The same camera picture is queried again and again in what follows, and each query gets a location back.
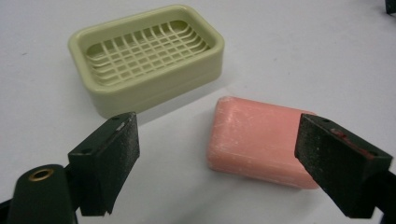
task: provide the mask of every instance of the black object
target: black object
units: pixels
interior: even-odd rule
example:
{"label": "black object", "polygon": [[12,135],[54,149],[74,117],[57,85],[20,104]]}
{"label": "black object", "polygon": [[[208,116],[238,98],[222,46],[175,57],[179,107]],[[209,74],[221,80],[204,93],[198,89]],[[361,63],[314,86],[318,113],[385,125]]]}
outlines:
{"label": "black object", "polygon": [[388,14],[396,12],[396,0],[385,0],[385,8]]}
{"label": "black object", "polygon": [[139,157],[135,113],[109,119],[69,154],[69,165],[45,165],[22,175],[13,199],[0,204],[0,224],[78,223],[111,213]]}
{"label": "black object", "polygon": [[331,120],[302,114],[295,157],[347,217],[396,223],[396,177],[392,157]]}

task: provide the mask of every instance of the pink soap bar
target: pink soap bar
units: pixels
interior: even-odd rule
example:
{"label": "pink soap bar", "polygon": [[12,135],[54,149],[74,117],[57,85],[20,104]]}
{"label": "pink soap bar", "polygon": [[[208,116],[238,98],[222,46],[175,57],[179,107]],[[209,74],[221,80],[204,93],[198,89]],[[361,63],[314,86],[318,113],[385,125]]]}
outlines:
{"label": "pink soap bar", "polygon": [[302,113],[236,97],[219,99],[207,150],[210,168],[300,189],[318,184],[294,158]]}

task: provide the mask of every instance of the soap dish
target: soap dish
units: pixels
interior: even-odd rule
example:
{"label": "soap dish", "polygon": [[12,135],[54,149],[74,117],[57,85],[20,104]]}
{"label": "soap dish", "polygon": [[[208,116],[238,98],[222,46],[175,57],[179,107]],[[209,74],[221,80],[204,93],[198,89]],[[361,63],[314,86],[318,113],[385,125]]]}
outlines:
{"label": "soap dish", "polygon": [[177,5],[83,29],[68,46],[97,111],[110,118],[218,78],[224,40],[193,8]]}

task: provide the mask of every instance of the plastic soap dish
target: plastic soap dish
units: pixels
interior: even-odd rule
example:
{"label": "plastic soap dish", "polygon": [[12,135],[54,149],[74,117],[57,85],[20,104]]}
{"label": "plastic soap dish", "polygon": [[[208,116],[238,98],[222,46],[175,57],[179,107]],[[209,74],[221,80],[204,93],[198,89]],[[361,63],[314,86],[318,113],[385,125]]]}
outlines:
{"label": "plastic soap dish", "polygon": [[219,77],[224,40],[191,7],[170,6],[83,29],[69,49],[97,111],[110,118]]}

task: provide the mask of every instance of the soap dish grid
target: soap dish grid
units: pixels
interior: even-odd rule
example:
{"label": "soap dish grid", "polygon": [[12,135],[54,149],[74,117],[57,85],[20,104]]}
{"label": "soap dish grid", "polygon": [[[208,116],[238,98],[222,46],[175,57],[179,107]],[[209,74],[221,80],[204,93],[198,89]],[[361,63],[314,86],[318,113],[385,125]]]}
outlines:
{"label": "soap dish grid", "polygon": [[94,44],[86,57],[97,83],[114,86],[208,49],[186,22],[169,21]]}

